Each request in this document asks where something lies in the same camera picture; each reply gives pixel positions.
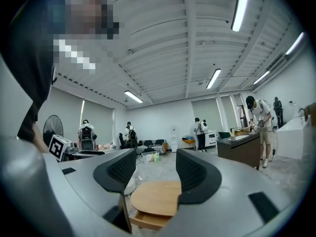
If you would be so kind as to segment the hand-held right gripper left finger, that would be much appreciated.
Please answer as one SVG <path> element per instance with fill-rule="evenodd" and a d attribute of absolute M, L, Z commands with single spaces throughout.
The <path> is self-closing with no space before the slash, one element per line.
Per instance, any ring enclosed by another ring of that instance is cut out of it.
<path fill-rule="evenodd" d="M 44 154 L 53 193 L 75 234 L 130 234 L 124 190 L 136 169 L 133 149 L 58 162 Z"/>

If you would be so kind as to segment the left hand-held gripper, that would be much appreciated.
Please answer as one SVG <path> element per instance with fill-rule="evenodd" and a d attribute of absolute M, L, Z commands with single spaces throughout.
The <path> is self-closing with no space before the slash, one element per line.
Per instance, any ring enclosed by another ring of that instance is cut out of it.
<path fill-rule="evenodd" d="M 48 151 L 55 156 L 58 162 L 65 161 L 68 155 L 75 152 L 78 152 L 78 157 L 99 156 L 105 154 L 103 151 L 79 151 L 76 143 L 57 134 L 52 135 Z"/>

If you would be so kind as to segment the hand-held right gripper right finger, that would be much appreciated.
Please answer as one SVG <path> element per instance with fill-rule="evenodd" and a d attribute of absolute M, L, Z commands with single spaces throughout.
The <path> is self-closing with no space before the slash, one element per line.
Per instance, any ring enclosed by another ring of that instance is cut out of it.
<path fill-rule="evenodd" d="M 158 237 L 273 237 L 293 212 L 271 180 L 244 163 L 178 149 L 182 192 Z"/>

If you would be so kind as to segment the person's left forearm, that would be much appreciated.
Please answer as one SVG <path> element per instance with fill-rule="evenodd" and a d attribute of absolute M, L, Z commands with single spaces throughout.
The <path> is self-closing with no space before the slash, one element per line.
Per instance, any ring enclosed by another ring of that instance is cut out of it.
<path fill-rule="evenodd" d="M 33 144 L 36 146 L 39 152 L 48 153 L 48 147 L 45 144 L 42 134 L 36 123 L 33 124 L 32 131 L 34 133 Z"/>

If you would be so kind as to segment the wooden coffee table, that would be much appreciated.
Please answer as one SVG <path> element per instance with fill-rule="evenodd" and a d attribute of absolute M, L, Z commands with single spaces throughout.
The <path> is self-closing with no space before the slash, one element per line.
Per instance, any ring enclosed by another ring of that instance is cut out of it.
<path fill-rule="evenodd" d="M 181 193 L 179 181 L 150 181 L 136 188 L 130 201 L 140 212 L 172 217 L 177 212 Z"/>

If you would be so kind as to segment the pink cloth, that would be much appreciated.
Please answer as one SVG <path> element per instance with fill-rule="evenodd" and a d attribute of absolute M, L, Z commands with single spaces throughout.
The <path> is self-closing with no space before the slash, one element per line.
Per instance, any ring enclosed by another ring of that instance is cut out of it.
<path fill-rule="evenodd" d="M 95 147 L 95 150 L 98 151 L 110 151 L 110 150 L 115 150 L 117 146 L 113 143 L 108 143 L 108 144 L 98 144 Z"/>

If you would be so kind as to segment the clear plastic bin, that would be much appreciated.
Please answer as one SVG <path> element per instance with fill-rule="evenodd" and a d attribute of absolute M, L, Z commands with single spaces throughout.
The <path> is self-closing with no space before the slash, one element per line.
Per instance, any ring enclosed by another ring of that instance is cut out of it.
<path fill-rule="evenodd" d="M 159 162 L 159 161 L 160 161 L 159 153 L 148 152 L 148 154 L 145 155 L 145 162 Z"/>

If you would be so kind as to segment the black white striped sofa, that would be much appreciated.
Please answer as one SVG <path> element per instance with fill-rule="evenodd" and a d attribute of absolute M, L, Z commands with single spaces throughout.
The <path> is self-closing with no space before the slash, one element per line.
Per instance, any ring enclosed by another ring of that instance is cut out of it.
<path fill-rule="evenodd" d="M 168 143 L 165 139 L 140 140 L 137 145 L 136 154 L 141 155 L 146 152 L 155 152 L 159 155 L 166 154 Z"/>

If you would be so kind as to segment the white water dispenser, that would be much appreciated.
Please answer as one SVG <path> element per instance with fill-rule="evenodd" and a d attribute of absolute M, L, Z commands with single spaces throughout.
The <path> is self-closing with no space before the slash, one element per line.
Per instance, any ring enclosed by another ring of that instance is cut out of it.
<path fill-rule="evenodd" d="M 175 153 L 178 149 L 178 127 L 176 125 L 171 126 L 171 151 Z"/>

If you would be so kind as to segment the black floor fan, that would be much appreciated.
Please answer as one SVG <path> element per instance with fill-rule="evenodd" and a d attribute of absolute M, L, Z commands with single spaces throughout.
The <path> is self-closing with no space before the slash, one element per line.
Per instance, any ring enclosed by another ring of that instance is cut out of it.
<path fill-rule="evenodd" d="M 49 146 L 53 135 L 64 136 L 63 125 L 57 115 L 51 115 L 43 127 L 43 140 L 47 146 Z"/>

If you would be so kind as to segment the dark wooden cabinet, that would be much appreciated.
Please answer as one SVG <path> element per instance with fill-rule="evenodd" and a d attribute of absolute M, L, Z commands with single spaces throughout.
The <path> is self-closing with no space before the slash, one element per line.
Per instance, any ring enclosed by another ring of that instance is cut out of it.
<path fill-rule="evenodd" d="M 240 135 L 232 141 L 230 138 L 217 141 L 218 157 L 247 164 L 259 170 L 260 134 Z"/>

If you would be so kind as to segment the long ceiling light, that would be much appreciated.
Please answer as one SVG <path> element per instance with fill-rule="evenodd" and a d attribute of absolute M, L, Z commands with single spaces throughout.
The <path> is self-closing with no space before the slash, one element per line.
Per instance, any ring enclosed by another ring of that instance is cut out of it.
<path fill-rule="evenodd" d="M 259 83 L 262 79 L 264 79 L 267 75 L 269 75 L 270 71 L 266 71 L 263 75 L 261 75 L 253 84 Z"/>
<path fill-rule="evenodd" d="M 248 3 L 248 0 L 236 0 L 234 16 L 233 16 L 232 25 L 231 25 L 231 30 L 234 32 L 240 31 L 240 28 L 244 19 L 245 11 L 247 8 L 247 3 Z"/>
<path fill-rule="evenodd" d="M 88 70 L 90 75 L 94 75 L 96 72 L 96 64 L 90 62 L 90 58 L 83 55 L 82 51 L 77 51 L 71 45 L 66 44 L 65 39 L 55 39 L 54 46 L 58 47 L 58 51 L 65 55 L 65 58 L 69 58 L 72 64 L 79 64 L 83 70 Z"/>
<path fill-rule="evenodd" d="M 215 83 L 215 81 L 217 80 L 218 76 L 220 75 L 221 73 L 221 69 L 216 69 L 211 77 L 211 79 L 209 80 L 207 86 L 206 86 L 206 89 L 210 89 L 213 84 Z"/>
<path fill-rule="evenodd" d="M 124 93 L 125 95 L 127 95 L 128 97 L 136 101 L 137 103 L 143 103 L 143 101 L 139 97 L 137 97 L 135 94 L 133 94 L 131 91 L 126 90 Z"/>
<path fill-rule="evenodd" d="M 300 35 L 297 37 L 295 42 L 290 46 L 290 48 L 286 51 L 285 55 L 290 55 L 294 49 L 299 45 L 301 40 L 304 38 L 305 32 L 301 32 Z"/>

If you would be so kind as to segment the white bathtub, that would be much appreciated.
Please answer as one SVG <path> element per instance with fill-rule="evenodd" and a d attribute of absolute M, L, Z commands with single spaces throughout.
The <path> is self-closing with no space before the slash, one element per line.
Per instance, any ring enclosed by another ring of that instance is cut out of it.
<path fill-rule="evenodd" d="M 310 119 L 295 117 L 276 131 L 276 154 L 280 157 L 302 159 L 312 142 Z"/>

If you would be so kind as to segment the person's black clothed body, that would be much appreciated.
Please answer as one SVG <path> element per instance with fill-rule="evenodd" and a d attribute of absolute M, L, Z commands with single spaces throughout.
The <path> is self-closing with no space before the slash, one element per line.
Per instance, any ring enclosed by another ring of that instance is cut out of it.
<path fill-rule="evenodd" d="M 32 100 L 18 130 L 20 139 L 33 143 L 33 124 L 56 82 L 58 48 L 54 40 L 64 35 L 112 39 L 118 33 L 119 23 L 106 0 L 25 1 L 0 41 L 6 65 Z"/>

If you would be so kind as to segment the dark bathtub faucet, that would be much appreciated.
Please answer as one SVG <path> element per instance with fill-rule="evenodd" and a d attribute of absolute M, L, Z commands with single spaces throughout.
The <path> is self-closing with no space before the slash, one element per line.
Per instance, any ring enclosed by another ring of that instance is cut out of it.
<path fill-rule="evenodd" d="M 306 122 L 308 120 L 308 115 L 309 115 L 308 108 L 307 107 L 300 108 L 298 111 L 298 115 L 299 117 L 304 118 L 304 122 Z"/>

